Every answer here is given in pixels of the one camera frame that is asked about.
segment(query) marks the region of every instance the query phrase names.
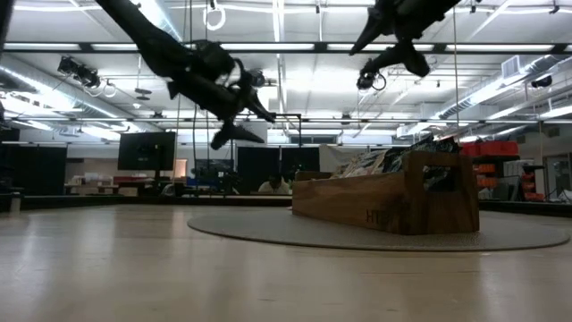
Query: computer monitor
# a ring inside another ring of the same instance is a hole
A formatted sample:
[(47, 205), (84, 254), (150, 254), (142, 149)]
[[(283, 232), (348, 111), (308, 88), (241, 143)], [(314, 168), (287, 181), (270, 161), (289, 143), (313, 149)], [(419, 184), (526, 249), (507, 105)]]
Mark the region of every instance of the computer monitor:
[(170, 171), (175, 151), (175, 132), (122, 134), (118, 170)]

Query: floor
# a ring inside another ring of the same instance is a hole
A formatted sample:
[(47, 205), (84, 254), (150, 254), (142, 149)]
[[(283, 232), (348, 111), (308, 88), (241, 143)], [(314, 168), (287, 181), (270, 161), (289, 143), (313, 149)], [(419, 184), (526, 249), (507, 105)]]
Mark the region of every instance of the floor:
[[(572, 244), (493, 253), (324, 250), (194, 232), (216, 208), (0, 219), (0, 321), (566, 321)], [(236, 211), (248, 211), (236, 208)], [(572, 231), (572, 220), (498, 214)]]

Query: wooden box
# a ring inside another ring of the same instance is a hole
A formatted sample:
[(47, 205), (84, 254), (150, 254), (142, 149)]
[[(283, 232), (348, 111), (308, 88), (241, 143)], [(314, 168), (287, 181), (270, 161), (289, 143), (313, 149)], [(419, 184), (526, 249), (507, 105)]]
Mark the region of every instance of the wooden box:
[[(450, 167), (454, 188), (427, 191), (426, 166)], [(479, 230), (471, 160), (449, 153), (408, 152), (397, 173), (294, 182), (292, 212), (407, 235)]]

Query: round platform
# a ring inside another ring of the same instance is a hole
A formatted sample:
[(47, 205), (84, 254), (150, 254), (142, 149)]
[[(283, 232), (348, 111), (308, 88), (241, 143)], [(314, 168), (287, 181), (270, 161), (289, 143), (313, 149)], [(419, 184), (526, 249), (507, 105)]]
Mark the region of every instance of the round platform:
[(203, 233), (255, 242), (348, 250), (490, 251), (556, 246), (567, 233), (549, 226), (481, 216), (480, 233), (402, 236), (339, 225), (280, 208), (211, 208), (188, 224)]

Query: person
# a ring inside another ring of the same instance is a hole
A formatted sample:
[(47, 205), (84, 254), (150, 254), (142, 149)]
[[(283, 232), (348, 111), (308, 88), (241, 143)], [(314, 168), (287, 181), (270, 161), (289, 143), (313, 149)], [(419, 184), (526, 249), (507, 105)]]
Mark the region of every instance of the person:
[(282, 179), (281, 174), (271, 174), (268, 177), (268, 181), (262, 183), (262, 185), (258, 189), (258, 192), (287, 195), (290, 194), (290, 189), (288, 187), (288, 184), (284, 182), (284, 180)]

